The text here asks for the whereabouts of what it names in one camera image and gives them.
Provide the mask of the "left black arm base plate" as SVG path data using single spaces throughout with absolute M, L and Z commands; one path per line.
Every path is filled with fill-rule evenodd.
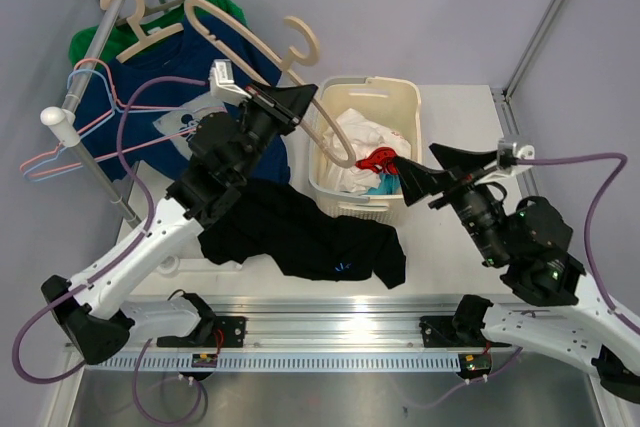
M 204 347 L 222 349 L 243 348 L 247 318 L 243 316 L 218 316 L 203 343 Z

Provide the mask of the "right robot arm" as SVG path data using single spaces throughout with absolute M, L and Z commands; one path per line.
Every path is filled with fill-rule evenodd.
M 483 258 L 501 268 L 501 281 L 531 307 L 572 321 L 561 327 L 517 314 L 478 295 L 462 297 L 448 317 L 422 317 L 423 339 L 446 347 L 513 345 L 562 361 L 596 378 L 610 394 L 639 401 L 639 318 L 605 290 L 594 267 L 569 252 L 573 236 L 559 211 L 541 196 L 520 200 L 507 214 L 492 191 L 500 180 L 540 165 L 533 145 L 502 139 L 495 150 L 472 152 L 433 143 L 437 170 L 397 156 L 404 202 L 429 197 L 451 207 Z

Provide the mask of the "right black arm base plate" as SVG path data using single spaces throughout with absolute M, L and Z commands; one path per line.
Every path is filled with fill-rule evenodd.
M 424 347 L 429 348 L 485 348 L 511 347 L 511 344 L 488 341 L 480 331 L 478 320 L 460 320 L 453 315 L 426 315 L 419 320 Z

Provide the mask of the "navy blue t shirt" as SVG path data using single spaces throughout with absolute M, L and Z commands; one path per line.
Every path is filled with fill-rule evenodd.
M 270 60 L 249 44 L 235 30 L 211 15 L 199 15 L 201 23 L 217 38 L 230 47 L 249 64 L 267 84 L 277 85 L 281 71 Z M 161 76 L 178 76 L 199 81 L 208 81 L 210 68 L 215 59 L 226 58 L 216 47 L 206 41 L 188 21 L 183 21 L 184 30 L 172 35 L 156 48 L 143 52 L 122 64 L 116 59 L 108 65 L 115 84 L 116 94 L 126 104 L 129 97 L 150 79 Z M 233 65 L 235 83 L 245 87 L 252 79 Z M 237 118 L 237 107 L 223 104 L 210 95 L 207 85 L 185 85 L 175 82 L 160 83 L 148 87 L 141 93 L 134 106 L 176 108 L 171 111 L 152 110 L 150 113 L 134 113 L 133 107 L 127 116 L 123 134 L 123 149 L 172 135 L 184 129 L 195 127 L 196 123 L 209 113 L 221 110 Z M 104 81 L 92 76 L 75 112 L 74 127 L 79 131 L 91 121 L 110 109 Z M 83 139 L 83 144 L 94 158 L 114 153 L 116 134 L 121 113 L 106 121 Z M 177 179 L 188 165 L 191 151 L 187 139 L 193 136 L 183 132 L 183 136 L 150 145 L 125 154 L 131 165 L 144 161 L 150 167 L 170 179 Z M 100 163 L 110 180 L 122 179 L 126 173 L 117 157 Z M 251 177 L 287 184 L 290 181 L 290 167 L 285 144 L 276 137 L 263 153 Z

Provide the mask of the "light blue t shirt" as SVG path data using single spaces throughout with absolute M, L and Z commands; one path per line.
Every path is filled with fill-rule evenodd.
M 377 187 L 369 188 L 366 192 L 369 196 L 374 195 L 396 195 L 401 189 L 400 179 L 397 175 L 383 174 L 379 175 L 380 183 Z

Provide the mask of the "blue wire hanger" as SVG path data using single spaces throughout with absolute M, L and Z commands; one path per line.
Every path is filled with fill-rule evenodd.
M 126 101 L 141 85 L 113 68 L 95 71 L 75 112 L 73 127 L 82 145 L 111 181 L 125 176 L 117 160 L 116 133 Z M 131 107 L 124 127 L 122 151 L 127 162 L 143 161 L 176 178 L 189 157 L 186 140 L 205 113 L 194 100 L 207 90 L 207 84 L 193 75 L 146 88 Z

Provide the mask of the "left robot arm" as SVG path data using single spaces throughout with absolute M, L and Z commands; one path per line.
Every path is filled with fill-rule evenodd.
M 266 147 L 300 124 L 317 90 L 249 84 L 238 117 L 214 112 L 199 122 L 187 169 L 144 224 L 71 279 L 52 276 L 42 284 L 56 322 L 87 364 L 110 359 L 129 342 L 172 338 L 202 346 L 212 339 L 216 315 L 197 294 L 142 303 L 128 297 L 183 242 L 231 209 Z

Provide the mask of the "white red print t shirt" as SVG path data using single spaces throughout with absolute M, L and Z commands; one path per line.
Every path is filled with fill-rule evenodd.
M 369 159 L 381 147 L 389 147 L 402 157 L 411 154 L 410 143 L 399 132 L 368 120 L 352 108 L 343 112 L 336 122 L 351 142 L 357 161 Z M 390 174 L 384 172 L 380 164 L 370 162 L 370 165 L 373 169 L 343 168 L 330 162 L 326 173 L 320 175 L 319 184 L 328 190 L 367 195 L 369 188 L 379 185 L 381 173 Z

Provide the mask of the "black t shirt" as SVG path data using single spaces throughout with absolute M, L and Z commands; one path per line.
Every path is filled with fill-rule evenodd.
M 198 242 L 215 264 L 268 255 L 285 276 L 336 282 L 375 276 L 388 289 L 406 281 L 406 256 L 394 227 L 331 217 L 290 185 L 263 179 L 251 179 Z

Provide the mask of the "pink wire hanger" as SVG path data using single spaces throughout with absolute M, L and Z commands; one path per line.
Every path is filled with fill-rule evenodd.
M 109 109 L 106 112 L 96 117 L 94 120 L 80 129 L 79 137 L 81 140 L 83 140 L 91 133 L 97 131 L 107 121 L 112 119 L 116 113 L 122 113 L 124 111 L 125 104 L 118 98 L 116 84 L 113 80 L 111 69 L 106 62 L 95 57 L 81 59 L 74 65 L 73 70 L 68 75 L 67 81 L 70 82 L 71 80 L 74 80 L 75 77 L 80 73 L 97 75 L 102 79 L 105 93 L 110 105 Z M 169 140 L 186 138 L 189 134 L 193 134 L 195 132 L 196 126 L 197 124 L 195 122 L 192 122 L 186 127 L 179 129 L 175 133 L 172 133 L 170 135 L 163 135 L 153 140 L 125 148 L 123 152 L 127 154 L 160 143 L 164 143 Z M 67 150 L 69 150 L 69 147 L 65 147 L 63 145 L 63 142 L 60 141 L 53 150 L 38 154 L 35 157 L 32 157 L 31 159 L 23 162 L 19 167 L 20 173 L 29 182 L 41 182 L 44 179 L 54 178 L 57 176 L 65 175 L 68 172 L 73 172 L 75 170 L 81 169 L 82 163 L 77 161 L 75 163 L 43 170 L 43 167 L 45 167 L 47 164 L 57 161 L 58 158 Z

